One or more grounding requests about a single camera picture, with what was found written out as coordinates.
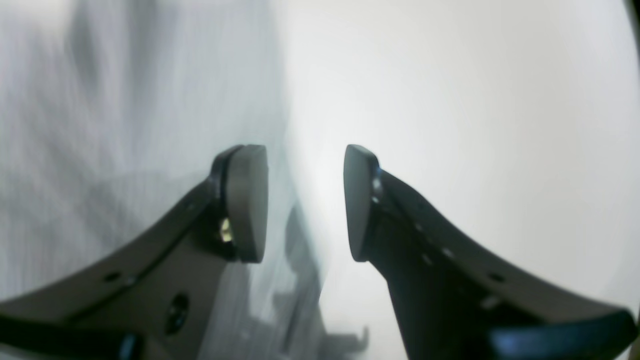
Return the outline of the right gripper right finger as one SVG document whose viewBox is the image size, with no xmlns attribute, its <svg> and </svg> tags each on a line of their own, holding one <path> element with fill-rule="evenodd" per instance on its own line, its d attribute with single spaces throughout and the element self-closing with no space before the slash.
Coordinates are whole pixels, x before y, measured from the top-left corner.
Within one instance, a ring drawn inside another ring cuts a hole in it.
<svg viewBox="0 0 640 360">
<path fill-rule="evenodd" d="M 386 280 L 410 360 L 614 360 L 636 341 L 627 308 L 495 255 L 365 147 L 343 159 L 350 253 Z"/>
</svg>

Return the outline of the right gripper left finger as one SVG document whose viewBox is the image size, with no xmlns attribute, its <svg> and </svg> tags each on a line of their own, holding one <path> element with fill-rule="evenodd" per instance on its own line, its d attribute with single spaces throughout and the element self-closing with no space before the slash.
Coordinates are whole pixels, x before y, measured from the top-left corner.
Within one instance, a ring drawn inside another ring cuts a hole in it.
<svg viewBox="0 0 640 360">
<path fill-rule="evenodd" d="M 268 155 L 236 145 L 112 255 L 1 303 L 1 351 L 29 360 L 194 360 L 228 264 L 259 264 Z"/>
</svg>

